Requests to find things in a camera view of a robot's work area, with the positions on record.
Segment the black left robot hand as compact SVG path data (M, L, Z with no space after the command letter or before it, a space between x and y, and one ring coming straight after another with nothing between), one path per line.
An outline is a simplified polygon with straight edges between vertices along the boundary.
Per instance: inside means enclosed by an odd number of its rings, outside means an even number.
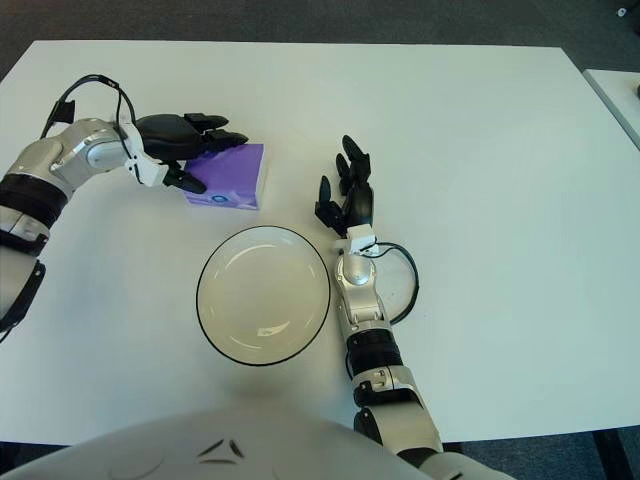
M224 129L229 120L203 113L155 114L137 120L144 151L168 167L165 186L202 194L205 184L186 172L182 162L191 162L205 153L219 153L244 145L248 137Z

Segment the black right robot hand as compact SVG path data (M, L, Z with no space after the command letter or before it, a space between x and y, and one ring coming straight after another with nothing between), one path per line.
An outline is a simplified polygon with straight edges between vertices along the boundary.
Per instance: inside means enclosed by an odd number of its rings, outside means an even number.
M342 137L342 147L345 155L338 153L335 164L344 202L339 205L332 200L329 179L322 176L314 213L326 227L345 238L351 227L373 225L374 191L369 184L370 155L349 135Z

